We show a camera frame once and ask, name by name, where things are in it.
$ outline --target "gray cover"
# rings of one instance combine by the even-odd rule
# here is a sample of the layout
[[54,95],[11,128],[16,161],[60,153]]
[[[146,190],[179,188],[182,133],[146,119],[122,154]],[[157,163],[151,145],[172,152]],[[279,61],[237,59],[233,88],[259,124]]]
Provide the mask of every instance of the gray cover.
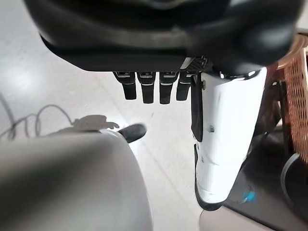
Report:
[[1,144],[0,230],[153,230],[125,139],[106,130]]

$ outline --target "metal grille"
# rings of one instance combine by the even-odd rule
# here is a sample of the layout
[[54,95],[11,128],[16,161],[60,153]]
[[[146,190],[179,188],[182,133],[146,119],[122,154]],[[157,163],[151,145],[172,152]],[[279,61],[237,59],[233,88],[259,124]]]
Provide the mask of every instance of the metal grille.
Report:
[[308,164],[308,88],[306,50],[301,48],[283,68],[287,87],[287,100],[291,136],[295,151]]

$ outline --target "white plastic casing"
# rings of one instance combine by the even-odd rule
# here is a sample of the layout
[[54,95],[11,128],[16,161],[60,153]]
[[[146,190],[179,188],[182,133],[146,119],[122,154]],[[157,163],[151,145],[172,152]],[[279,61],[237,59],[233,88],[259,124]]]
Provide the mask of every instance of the white plastic casing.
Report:
[[227,199],[255,130],[267,69],[248,80],[202,73],[203,140],[197,143],[197,188],[209,204]]

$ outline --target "floor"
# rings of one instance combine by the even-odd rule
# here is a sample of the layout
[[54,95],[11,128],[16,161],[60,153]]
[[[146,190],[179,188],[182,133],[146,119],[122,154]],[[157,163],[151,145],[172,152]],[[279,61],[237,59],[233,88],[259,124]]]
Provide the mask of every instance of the floor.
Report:
[[[55,104],[73,121],[103,115],[120,128],[144,123],[146,136],[132,143],[131,148],[146,182],[155,231],[220,231],[226,227],[268,230],[226,208],[202,213],[194,196],[189,98],[177,102],[173,91],[171,104],[160,105],[156,84],[154,104],[142,103],[139,85],[137,100],[126,101],[112,73],[86,72],[52,54],[41,42],[22,1],[1,0],[0,10],[0,93],[15,120]],[[40,121],[40,135],[69,127],[66,117],[55,107],[46,108]],[[6,111],[0,107],[0,133],[9,127]],[[34,119],[29,117],[30,137],[36,136],[34,127]],[[26,139],[24,124],[18,125],[16,139]]]

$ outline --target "copper mesh basket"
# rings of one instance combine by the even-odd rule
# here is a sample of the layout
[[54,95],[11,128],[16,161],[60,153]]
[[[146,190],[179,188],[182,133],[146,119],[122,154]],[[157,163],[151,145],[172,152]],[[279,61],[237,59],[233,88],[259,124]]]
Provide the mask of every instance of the copper mesh basket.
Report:
[[289,53],[278,63],[287,92],[294,151],[308,164],[308,86],[306,47],[308,37],[296,35]]

